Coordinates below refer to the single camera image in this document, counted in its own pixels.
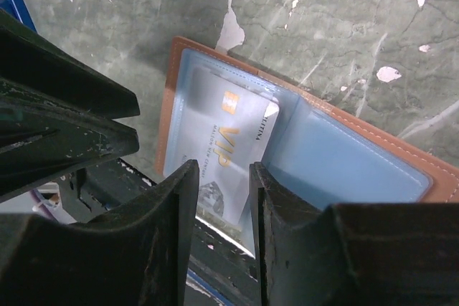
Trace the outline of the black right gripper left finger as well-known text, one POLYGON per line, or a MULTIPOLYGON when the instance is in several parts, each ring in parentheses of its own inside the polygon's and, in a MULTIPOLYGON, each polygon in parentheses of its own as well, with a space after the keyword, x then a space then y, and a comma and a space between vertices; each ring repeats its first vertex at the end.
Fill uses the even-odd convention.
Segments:
POLYGON ((182 305, 199 165, 86 224, 1 216, 3 305, 182 305))

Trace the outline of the silver VIP card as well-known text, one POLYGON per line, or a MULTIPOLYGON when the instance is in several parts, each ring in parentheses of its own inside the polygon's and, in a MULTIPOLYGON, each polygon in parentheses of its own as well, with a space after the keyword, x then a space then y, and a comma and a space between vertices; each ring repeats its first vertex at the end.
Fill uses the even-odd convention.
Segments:
POLYGON ((280 108, 208 67, 192 67, 178 96, 179 122, 170 132, 164 173, 197 160, 200 185, 222 193, 216 213, 237 224, 248 197, 249 165, 261 160, 280 108))

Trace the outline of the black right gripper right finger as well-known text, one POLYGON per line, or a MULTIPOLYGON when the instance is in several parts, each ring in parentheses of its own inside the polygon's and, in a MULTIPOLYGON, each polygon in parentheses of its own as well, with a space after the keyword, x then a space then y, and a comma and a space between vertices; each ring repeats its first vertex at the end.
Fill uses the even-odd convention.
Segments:
POLYGON ((456 305, 457 204, 318 210, 250 166, 263 305, 456 305))

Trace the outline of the tan leather card holder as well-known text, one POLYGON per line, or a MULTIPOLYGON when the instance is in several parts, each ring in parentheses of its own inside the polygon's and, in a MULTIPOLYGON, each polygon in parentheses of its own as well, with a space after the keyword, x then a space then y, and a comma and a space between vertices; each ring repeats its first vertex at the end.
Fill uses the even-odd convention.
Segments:
MULTIPOLYGON (((286 188, 319 209, 341 202, 458 201, 458 169, 389 133, 322 101, 289 82, 183 37, 171 43, 156 154, 163 176, 166 151, 179 117, 178 94, 192 67, 216 75, 278 104, 280 110, 259 162, 286 188)), ((199 206, 236 227, 255 248, 248 197, 237 224, 216 213, 222 193, 199 183, 199 206)))

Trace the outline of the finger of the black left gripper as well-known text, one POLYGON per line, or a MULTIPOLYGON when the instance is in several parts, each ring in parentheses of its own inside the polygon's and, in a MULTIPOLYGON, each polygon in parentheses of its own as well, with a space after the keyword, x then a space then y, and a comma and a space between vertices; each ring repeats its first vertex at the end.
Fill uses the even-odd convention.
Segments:
POLYGON ((1 81, 1 200, 139 149, 134 129, 1 81))
POLYGON ((134 92, 1 11, 1 77, 109 119, 140 115, 134 92))

